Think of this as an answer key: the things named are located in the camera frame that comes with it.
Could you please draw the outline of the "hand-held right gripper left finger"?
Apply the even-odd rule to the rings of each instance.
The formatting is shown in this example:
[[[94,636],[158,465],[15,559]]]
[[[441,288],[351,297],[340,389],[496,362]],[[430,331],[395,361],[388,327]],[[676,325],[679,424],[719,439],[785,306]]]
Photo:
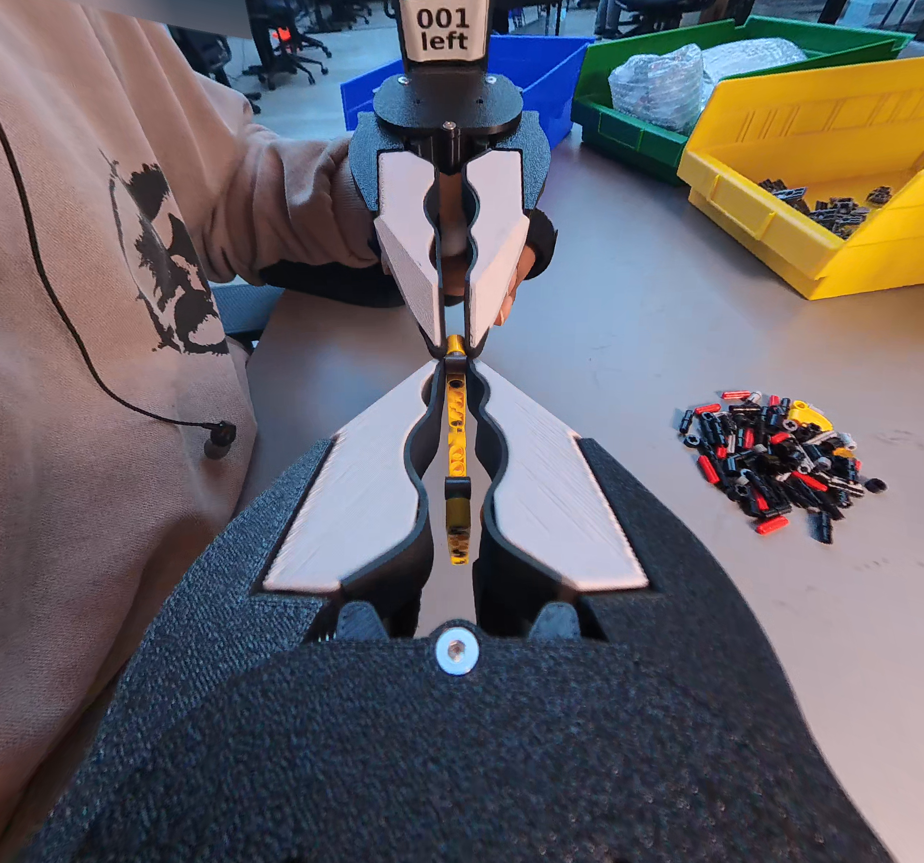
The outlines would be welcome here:
[[[417,631],[433,568],[422,477],[436,455],[444,364],[429,361],[332,437],[261,590],[371,603],[399,638]]]

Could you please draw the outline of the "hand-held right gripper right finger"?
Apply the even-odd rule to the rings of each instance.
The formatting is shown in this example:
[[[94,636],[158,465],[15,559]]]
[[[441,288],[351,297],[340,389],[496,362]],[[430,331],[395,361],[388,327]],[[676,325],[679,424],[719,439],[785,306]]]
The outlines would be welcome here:
[[[472,569],[479,626],[524,635],[548,603],[647,591],[580,434],[482,361],[469,364],[469,388],[490,477]]]

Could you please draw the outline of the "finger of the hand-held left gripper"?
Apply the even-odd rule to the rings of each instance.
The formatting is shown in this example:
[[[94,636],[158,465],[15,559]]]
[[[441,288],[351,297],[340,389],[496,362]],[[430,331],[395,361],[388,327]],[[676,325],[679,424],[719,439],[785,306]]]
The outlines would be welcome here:
[[[374,225],[387,266],[422,330],[432,355],[445,353],[445,315],[435,264],[436,230],[427,200],[436,182],[434,166],[408,151],[378,156],[378,206]]]
[[[474,357],[502,308],[526,242],[522,153],[487,151],[468,162],[463,179],[473,206],[465,316],[466,345]]]

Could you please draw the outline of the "long yellow perforated beam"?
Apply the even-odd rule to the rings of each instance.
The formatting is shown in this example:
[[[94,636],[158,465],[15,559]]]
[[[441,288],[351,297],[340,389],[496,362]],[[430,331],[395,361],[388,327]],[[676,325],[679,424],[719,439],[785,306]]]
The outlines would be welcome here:
[[[462,336],[447,338],[445,355],[445,403],[448,425],[447,481],[458,484],[468,478],[468,356]]]

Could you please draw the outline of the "person's left forearm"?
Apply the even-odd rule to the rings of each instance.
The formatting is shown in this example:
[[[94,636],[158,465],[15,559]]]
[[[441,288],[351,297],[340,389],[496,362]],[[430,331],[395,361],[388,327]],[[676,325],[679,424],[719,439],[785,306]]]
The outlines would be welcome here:
[[[259,284],[282,261],[379,264],[346,138],[284,139],[254,122],[242,95],[190,69],[174,72],[171,87],[189,142],[167,176],[214,281]]]

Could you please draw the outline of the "grey desk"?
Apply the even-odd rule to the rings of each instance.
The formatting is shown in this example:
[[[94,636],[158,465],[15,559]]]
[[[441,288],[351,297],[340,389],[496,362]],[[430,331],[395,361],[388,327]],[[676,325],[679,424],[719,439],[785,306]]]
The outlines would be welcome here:
[[[840,388],[898,440],[893,501],[831,556],[703,544],[628,469],[586,448],[654,569],[654,592],[588,597],[603,639],[493,638],[467,679],[436,636],[308,643],[327,605],[261,626],[257,559],[320,465],[314,447],[194,565],[124,673],[93,753],[25,857],[49,861],[922,861],[922,304],[783,316],[744,280],[633,279],[629,247],[566,241],[582,283],[514,372],[595,408],[642,477],[691,486],[664,437],[671,395],[756,374]]]

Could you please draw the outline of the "person's left hand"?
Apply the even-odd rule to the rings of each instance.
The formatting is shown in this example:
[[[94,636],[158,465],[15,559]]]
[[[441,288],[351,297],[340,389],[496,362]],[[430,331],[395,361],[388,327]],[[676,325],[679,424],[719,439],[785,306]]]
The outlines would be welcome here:
[[[502,326],[508,319],[514,305],[516,293],[521,284],[531,276],[536,261],[536,251],[532,245],[527,243],[518,258],[514,273],[512,274],[511,280],[509,281],[507,291],[503,297],[502,304],[494,320],[495,326]]]

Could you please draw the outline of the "black wrist rest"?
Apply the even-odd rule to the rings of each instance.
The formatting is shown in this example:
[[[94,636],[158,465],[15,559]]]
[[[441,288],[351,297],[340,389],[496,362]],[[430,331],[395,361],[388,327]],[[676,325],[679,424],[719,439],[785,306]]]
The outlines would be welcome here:
[[[281,261],[260,270],[265,285],[366,308],[397,308],[405,302],[394,278],[381,264],[353,268]]]

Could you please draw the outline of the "blue plastic bin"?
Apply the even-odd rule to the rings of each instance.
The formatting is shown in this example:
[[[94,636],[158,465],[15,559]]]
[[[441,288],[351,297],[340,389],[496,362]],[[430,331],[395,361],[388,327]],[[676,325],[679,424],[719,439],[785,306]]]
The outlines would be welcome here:
[[[572,130],[572,98],[591,38],[499,36],[491,38],[489,71],[506,76],[521,89],[526,110],[539,114],[551,149]],[[372,111],[375,91],[403,72],[400,59],[340,85],[346,129],[357,128],[361,112]]]

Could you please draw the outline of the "green plastic bin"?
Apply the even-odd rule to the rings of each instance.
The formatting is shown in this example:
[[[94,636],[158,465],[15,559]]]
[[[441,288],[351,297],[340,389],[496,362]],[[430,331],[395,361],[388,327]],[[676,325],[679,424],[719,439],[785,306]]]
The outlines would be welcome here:
[[[582,141],[599,153],[635,166],[654,178],[679,185],[676,169],[687,144],[687,135],[614,109],[608,84],[610,73],[638,55],[660,57],[688,44],[706,50],[764,38],[782,38],[807,55],[803,62],[767,71],[774,74],[893,61],[914,36],[866,27],[751,15],[743,25],[728,19],[599,42],[586,51],[572,101],[571,118],[582,130]]]

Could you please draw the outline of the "clear plastic bag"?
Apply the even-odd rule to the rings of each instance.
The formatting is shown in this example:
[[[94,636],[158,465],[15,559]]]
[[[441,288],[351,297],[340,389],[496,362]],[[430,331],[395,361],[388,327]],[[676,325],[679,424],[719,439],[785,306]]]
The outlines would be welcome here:
[[[663,56],[639,54],[613,69],[613,110],[688,135],[722,80],[786,68],[807,60],[783,38],[733,41],[709,49],[688,44]]]

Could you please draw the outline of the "pile of black red pins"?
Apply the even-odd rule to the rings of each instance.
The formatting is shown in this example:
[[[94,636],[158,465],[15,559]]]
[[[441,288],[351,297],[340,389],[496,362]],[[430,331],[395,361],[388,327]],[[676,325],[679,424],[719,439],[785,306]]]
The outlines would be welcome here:
[[[832,546],[851,508],[888,491],[884,479],[867,474],[852,435],[801,399],[727,389],[684,408],[675,429],[699,475],[761,537],[802,514],[812,539]]]

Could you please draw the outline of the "person's grey hoodie torso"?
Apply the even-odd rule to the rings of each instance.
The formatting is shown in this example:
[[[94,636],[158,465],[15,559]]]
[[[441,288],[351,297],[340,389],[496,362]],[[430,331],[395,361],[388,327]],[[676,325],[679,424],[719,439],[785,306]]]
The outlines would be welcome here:
[[[2,0],[2,827],[237,502],[255,423],[161,26]]]

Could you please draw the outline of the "yellow plastic bin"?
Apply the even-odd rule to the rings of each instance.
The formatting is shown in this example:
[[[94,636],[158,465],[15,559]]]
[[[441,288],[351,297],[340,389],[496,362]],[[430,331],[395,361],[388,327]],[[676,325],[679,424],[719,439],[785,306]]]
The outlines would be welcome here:
[[[923,60],[722,81],[677,168],[689,201],[809,300],[923,282]],[[804,200],[892,196],[843,239],[760,187]]]

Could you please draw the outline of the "heap of dark grey plates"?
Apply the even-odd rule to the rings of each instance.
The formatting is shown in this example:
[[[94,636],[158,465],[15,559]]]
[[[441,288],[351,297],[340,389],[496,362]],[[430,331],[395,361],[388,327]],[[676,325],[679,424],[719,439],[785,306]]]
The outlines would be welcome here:
[[[805,199],[807,187],[789,188],[780,178],[765,178],[757,186],[843,240],[847,240],[895,194],[892,187],[882,185],[873,188],[861,201],[851,196],[831,196],[809,204]]]

